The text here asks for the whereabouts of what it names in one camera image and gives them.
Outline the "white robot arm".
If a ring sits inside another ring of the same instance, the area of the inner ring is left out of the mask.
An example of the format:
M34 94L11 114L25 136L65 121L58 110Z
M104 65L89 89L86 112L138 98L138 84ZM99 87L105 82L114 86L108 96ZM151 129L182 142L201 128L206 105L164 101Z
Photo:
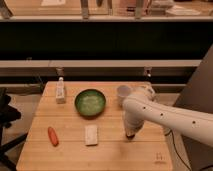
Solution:
M166 106L154 102L151 86L137 87L124 101L123 123L127 137L134 136L150 121L213 147L213 114Z

